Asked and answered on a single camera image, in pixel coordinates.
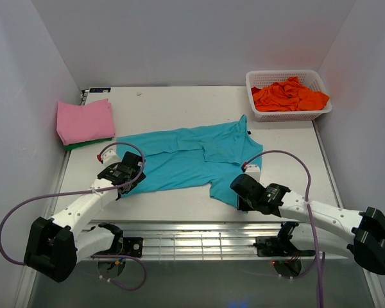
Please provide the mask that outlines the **teal t shirt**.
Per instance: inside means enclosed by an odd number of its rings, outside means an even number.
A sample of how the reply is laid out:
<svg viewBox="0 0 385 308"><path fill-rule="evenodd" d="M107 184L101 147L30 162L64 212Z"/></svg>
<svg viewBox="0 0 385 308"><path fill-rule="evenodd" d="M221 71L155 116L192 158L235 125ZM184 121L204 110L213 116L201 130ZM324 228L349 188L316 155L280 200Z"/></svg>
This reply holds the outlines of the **teal t shirt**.
<svg viewBox="0 0 385 308"><path fill-rule="evenodd" d="M247 117L231 123L179 128L118 137L119 157L142 152L146 165L143 180L131 194L152 193L209 185L209 196L237 206L230 184L250 158L261 165L263 151L247 130Z"/></svg>

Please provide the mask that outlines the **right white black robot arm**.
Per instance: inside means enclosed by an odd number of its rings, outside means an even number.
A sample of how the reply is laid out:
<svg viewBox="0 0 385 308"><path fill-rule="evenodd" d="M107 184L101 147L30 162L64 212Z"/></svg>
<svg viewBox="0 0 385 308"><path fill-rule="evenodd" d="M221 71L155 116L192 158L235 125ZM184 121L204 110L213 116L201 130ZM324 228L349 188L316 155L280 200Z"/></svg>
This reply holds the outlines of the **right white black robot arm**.
<svg viewBox="0 0 385 308"><path fill-rule="evenodd" d="M336 208L318 201L305 202L301 194L279 184L263 187L247 174L230 185L241 210L285 218L275 237L255 244L261 256L312 256L316 250L355 260L360 267L385 275L385 215Z"/></svg>

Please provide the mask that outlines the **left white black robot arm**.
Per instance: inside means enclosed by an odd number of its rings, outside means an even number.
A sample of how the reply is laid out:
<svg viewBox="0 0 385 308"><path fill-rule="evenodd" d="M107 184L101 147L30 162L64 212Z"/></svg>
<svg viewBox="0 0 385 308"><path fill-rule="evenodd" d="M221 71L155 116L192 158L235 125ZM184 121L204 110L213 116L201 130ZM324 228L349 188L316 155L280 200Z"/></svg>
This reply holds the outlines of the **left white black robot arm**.
<svg viewBox="0 0 385 308"><path fill-rule="evenodd" d="M129 193L145 179L143 159L127 151L119 158L114 151L99 157L103 170L97 175L88 194L80 195L59 213L37 218L31 228L24 254L25 265L55 282L63 282L80 261L105 253L119 255L123 250L123 231L111 224L85 227L107 205Z"/></svg>

